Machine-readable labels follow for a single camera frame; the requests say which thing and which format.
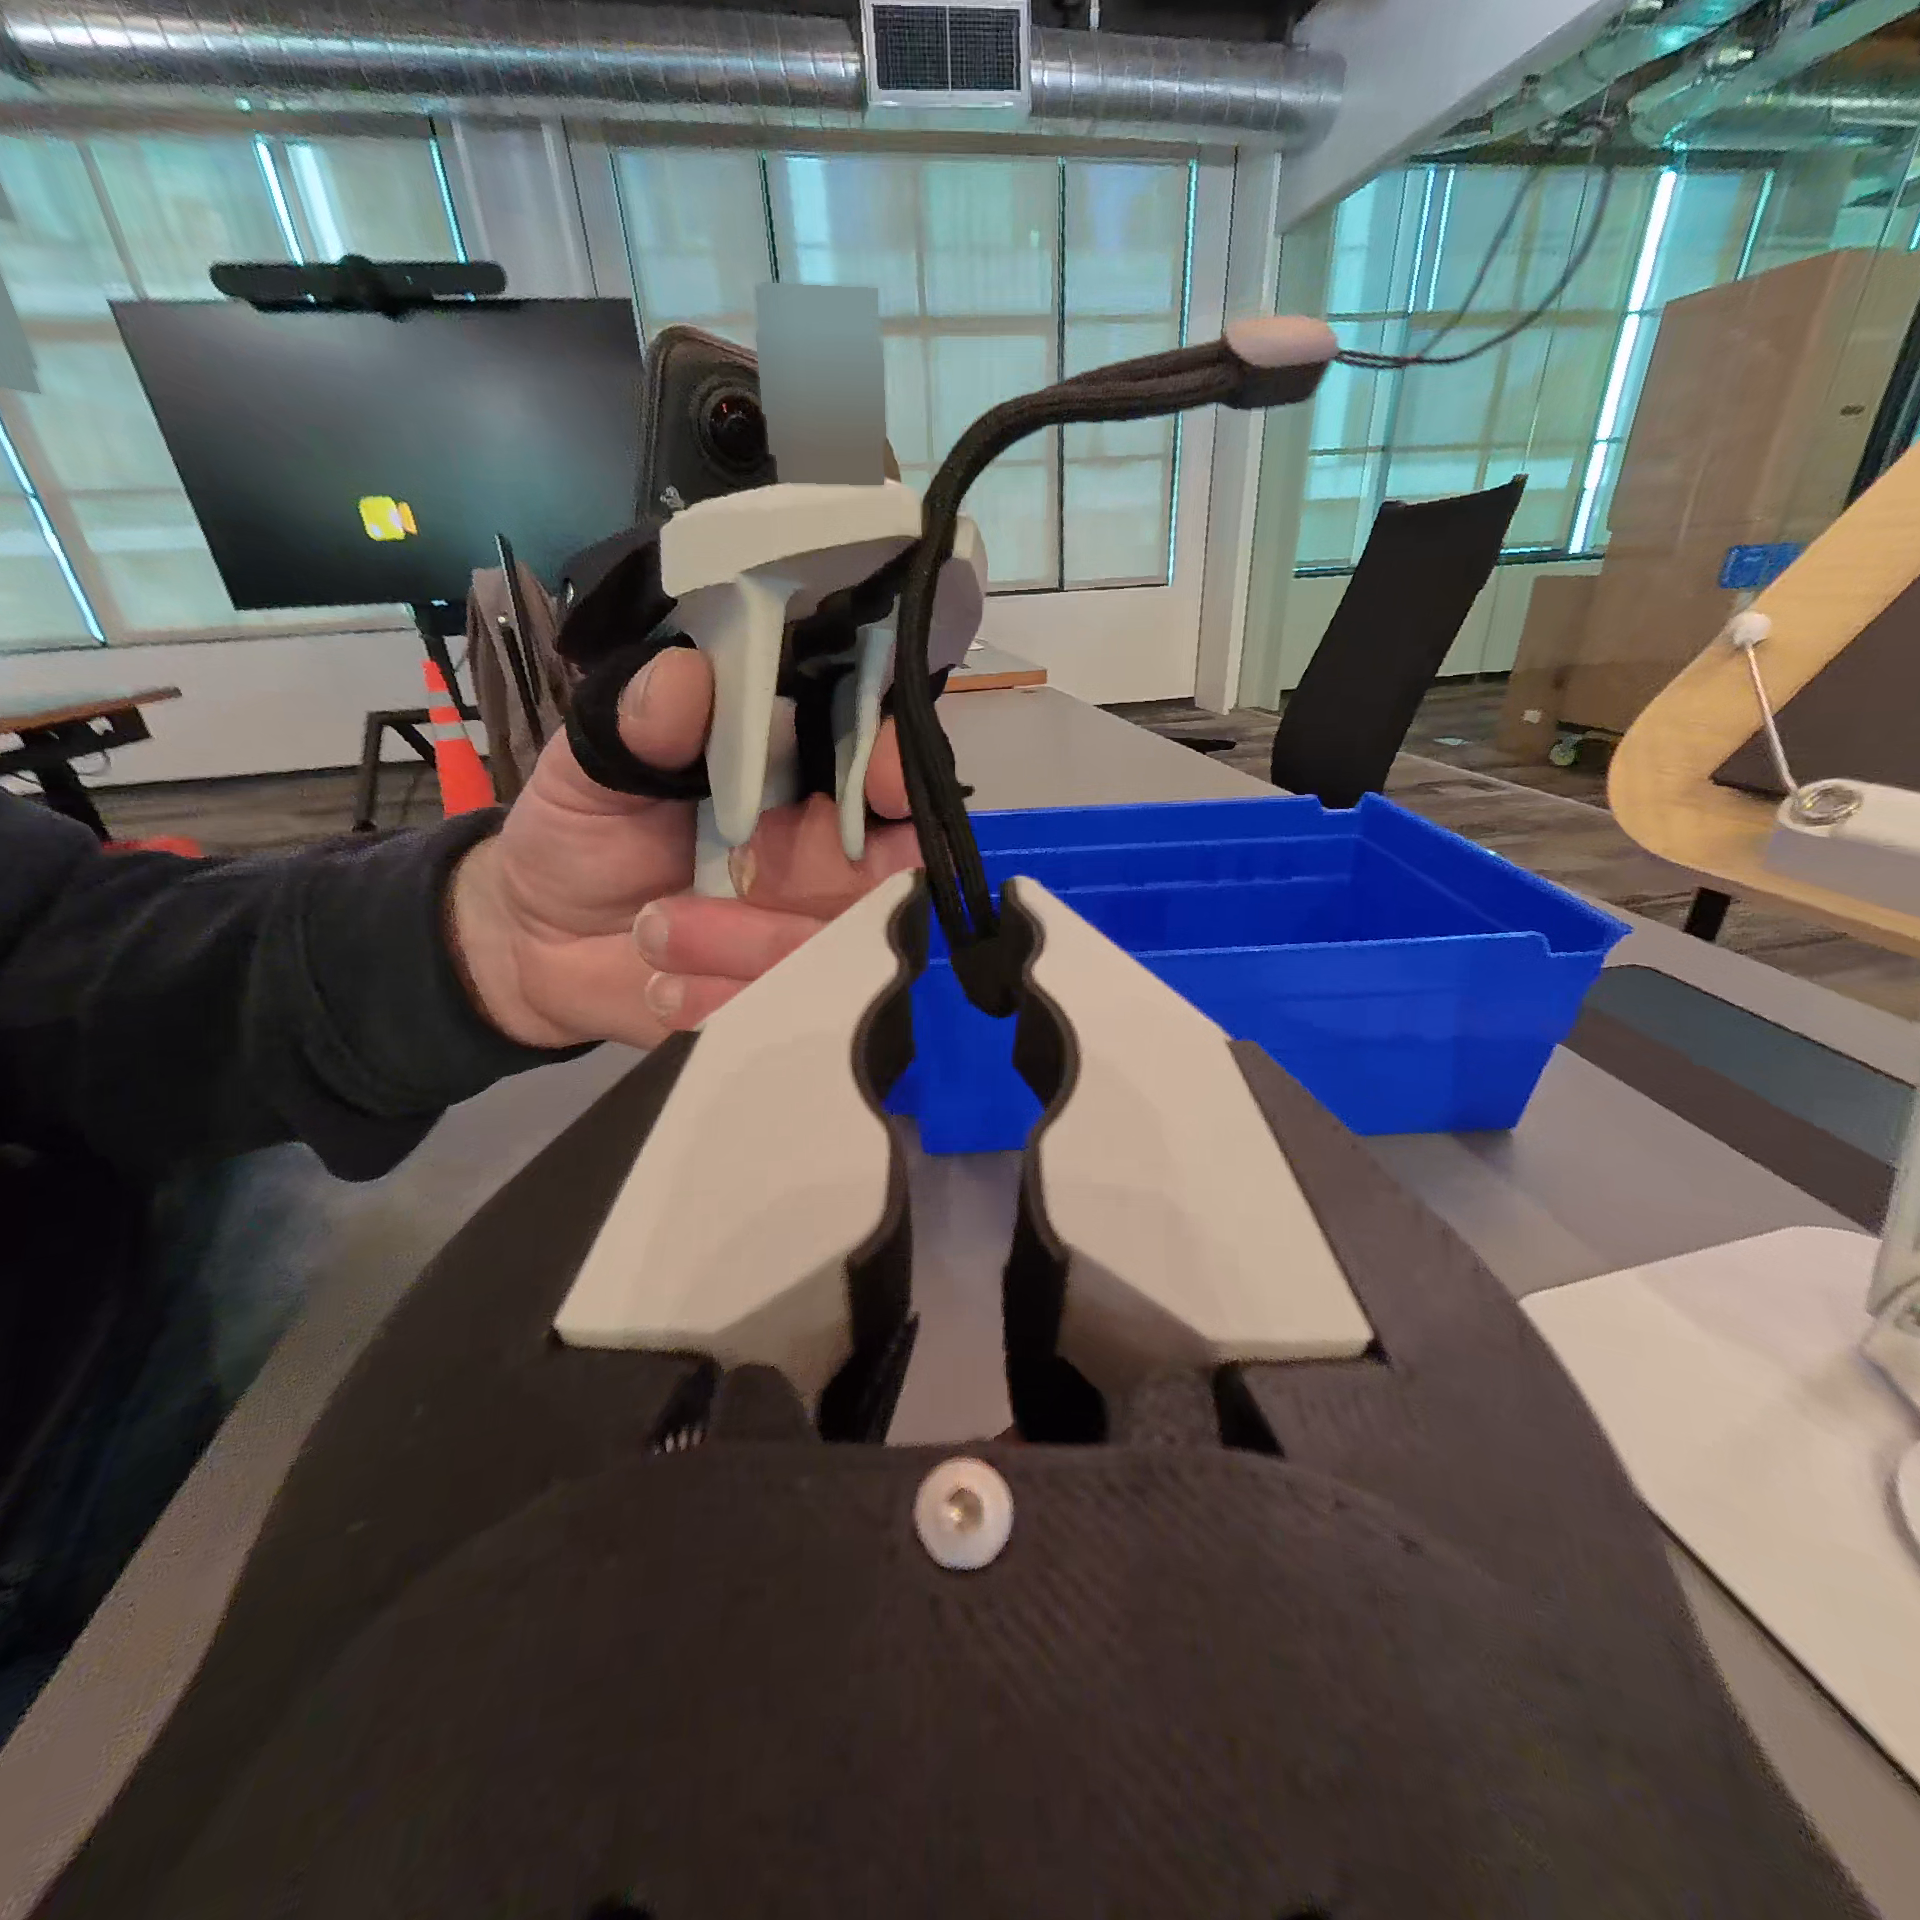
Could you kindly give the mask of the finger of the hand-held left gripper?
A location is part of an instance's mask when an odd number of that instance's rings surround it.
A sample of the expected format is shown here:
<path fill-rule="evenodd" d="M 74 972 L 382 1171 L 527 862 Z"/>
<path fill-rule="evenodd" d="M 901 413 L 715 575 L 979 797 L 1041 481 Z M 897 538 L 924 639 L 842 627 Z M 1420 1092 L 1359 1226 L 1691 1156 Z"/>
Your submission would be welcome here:
<path fill-rule="evenodd" d="M 924 534 L 924 502 L 905 484 L 773 484 L 689 505 L 659 534 L 660 586 L 689 621 L 720 606 L 719 590 L 749 579 L 785 584 L 787 621 L 819 613 L 831 594 L 859 588 L 913 551 Z M 980 633 L 989 600 L 989 544 L 960 514 L 941 567 L 926 666 L 960 666 Z"/>

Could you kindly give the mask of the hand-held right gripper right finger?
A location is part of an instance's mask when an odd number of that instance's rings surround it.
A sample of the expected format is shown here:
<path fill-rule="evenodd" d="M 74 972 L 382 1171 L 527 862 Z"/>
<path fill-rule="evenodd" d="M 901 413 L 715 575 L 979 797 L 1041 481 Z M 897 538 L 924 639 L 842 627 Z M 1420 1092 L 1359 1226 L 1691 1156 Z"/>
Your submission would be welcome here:
<path fill-rule="evenodd" d="M 1347 1363 L 1374 1329 L 1230 1037 L 1054 894 L 1016 1058 L 1042 1092 L 1022 1223 L 1071 1363 Z"/>

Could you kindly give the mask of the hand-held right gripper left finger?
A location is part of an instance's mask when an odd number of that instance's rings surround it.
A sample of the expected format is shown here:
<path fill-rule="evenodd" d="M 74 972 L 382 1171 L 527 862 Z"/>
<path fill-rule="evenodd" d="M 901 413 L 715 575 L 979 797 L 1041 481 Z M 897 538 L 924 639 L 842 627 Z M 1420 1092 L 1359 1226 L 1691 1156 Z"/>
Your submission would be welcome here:
<path fill-rule="evenodd" d="M 553 1331 L 577 1351 L 879 1359 L 910 1309 L 882 1111 L 924 882 L 893 877 L 699 1032 Z"/>

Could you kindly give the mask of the large blue bin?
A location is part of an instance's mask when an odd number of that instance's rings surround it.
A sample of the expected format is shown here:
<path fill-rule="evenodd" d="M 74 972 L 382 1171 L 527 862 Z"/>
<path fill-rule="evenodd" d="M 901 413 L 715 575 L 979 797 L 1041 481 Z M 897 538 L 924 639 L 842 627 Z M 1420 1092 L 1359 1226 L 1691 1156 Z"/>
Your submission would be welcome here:
<path fill-rule="evenodd" d="M 1035 878 L 1364 1138 L 1511 1132 L 1626 925 L 1371 795 L 973 814 Z"/>

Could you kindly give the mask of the person's left forearm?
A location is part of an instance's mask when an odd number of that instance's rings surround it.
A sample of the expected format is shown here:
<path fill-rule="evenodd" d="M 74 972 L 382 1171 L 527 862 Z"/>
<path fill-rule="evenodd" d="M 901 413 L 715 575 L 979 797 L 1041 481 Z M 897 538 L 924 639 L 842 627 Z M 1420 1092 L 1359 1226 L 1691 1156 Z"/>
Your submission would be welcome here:
<path fill-rule="evenodd" d="M 588 1047 L 482 1017 L 450 888 L 498 809 L 256 858 L 110 853 L 3 806 L 3 1141 L 156 1179 L 298 1142 L 364 1183 L 458 1103 Z"/>

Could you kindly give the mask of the person's left hand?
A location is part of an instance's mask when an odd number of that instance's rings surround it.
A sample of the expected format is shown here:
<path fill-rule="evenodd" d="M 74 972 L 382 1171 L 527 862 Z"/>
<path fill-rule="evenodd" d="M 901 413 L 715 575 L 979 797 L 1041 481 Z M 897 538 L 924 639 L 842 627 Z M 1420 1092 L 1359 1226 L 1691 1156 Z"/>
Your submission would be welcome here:
<path fill-rule="evenodd" d="M 733 848 L 730 897 L 694 891 L 699 804 L 606 788 L 565 732 L 500 831 L 468 851 L 448 938 L 481 1015 L 509 1041 L 654 1049 L 697 1030 L 893 877 L 917 869 L 898 729 L 866 773 L 863 856 L 824 797 L 766 811 Z"/>

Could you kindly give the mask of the brown padded seat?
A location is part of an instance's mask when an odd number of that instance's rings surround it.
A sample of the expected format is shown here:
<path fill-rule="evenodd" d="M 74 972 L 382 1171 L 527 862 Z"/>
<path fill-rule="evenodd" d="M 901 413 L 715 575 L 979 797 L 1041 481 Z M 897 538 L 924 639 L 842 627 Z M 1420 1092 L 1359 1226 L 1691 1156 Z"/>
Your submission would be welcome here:
<path fill-rule="evenodd" d="M 549 739 L 565 726 L 581 673 L 565 660 L 560 640 L 577 600 L 573 580 L 551 590 L 504 534 L 494 537 L 494 564 L 471 577 L 466 666 L 500 806 L 523 795 Z"/>

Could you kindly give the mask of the black tv screen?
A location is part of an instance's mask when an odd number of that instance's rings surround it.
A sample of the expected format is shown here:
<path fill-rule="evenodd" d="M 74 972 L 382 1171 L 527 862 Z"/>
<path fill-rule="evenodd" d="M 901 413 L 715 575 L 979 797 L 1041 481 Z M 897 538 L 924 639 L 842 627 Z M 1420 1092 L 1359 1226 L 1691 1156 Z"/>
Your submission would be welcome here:
<path fill-rule="evenodd" d="M 637 520 L 631 300 L 110 312 L 236 613 L 458 605 L 498 538 L 553 580 Z"/>

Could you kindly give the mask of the ceiling vent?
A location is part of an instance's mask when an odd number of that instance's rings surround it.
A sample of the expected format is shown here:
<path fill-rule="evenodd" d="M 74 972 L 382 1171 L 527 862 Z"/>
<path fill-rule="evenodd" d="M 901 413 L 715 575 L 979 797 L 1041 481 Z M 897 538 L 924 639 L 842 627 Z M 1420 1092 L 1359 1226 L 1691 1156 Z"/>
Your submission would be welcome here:
<path fill-rule="evenodd" d="M 1028 118 L 1032 14 L 1030 3 L 863 3 L 866 109 Z"/>

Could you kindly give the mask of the silver ceiling pipe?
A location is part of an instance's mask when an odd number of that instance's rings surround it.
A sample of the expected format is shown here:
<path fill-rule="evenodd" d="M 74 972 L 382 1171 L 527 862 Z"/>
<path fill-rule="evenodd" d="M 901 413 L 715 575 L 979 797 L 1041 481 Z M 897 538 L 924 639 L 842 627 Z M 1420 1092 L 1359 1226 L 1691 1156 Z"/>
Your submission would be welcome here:
<path fill-rule="evenodd" d="M 859 6 L 4 4 L 4 85 L 49 102 L 236 112 L 553 112 L 641 126 L 1193 138 L 1300 152 L 1347 65 L 1286 40 L 1032 14 L 1030 114 L 871 111 Z"/>

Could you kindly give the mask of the white stand base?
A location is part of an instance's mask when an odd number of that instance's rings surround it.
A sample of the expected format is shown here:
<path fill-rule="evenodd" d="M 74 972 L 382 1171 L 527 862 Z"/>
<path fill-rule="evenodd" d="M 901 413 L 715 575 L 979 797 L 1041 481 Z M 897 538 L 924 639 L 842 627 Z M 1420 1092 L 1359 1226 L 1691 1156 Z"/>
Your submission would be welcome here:
<path fill-rule="evenodd" d="M 1781 1229 L 1523 1309 L 1651 1512 L 1917 1780 L 1917 1231 Z"/>

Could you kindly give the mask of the black chair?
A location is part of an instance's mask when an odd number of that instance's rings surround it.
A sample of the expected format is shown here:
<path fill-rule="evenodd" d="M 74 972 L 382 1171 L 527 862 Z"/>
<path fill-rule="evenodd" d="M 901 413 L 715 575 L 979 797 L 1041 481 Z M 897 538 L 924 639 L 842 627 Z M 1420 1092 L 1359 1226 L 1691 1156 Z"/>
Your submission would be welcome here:
<path fill-rule="evenodd" d="M 1430 501 L 1386 501 L 1300 683 L 1269 780 L 1327 809 L 1381 795 L 1418 711 L 1492 579 L 1527 477 Z"/>

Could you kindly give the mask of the dark wooden side table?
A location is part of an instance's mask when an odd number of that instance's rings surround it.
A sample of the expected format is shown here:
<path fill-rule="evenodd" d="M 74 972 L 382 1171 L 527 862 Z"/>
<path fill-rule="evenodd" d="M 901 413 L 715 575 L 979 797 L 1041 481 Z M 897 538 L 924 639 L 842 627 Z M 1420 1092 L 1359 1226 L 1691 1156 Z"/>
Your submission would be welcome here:
<path fill-rule="evenodd" d="M 45 694 L 3 712 L 3 776 L 36 782 L 40 803 L 87 828 L 110 848 L 108 825 L 95 804 L 79 762 L 108 757 L 152 739 L 146 711 L 181 700 L 177 685 L 93 694 Z"/>

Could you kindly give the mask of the cardboard panel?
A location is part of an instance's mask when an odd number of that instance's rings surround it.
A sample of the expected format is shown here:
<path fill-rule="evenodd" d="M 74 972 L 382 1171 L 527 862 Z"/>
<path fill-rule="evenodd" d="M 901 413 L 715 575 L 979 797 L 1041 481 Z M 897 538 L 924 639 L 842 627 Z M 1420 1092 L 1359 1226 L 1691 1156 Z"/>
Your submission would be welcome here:
<path fill-rule="evenodd" d="M 1668 303 L 1597 575 L 1532 588 L 1504 754 L 1620 739 L 1736 610 L 1726 564 L 1839 519 L 1917 295 L 1915 253 L 1839 251 Z"/>

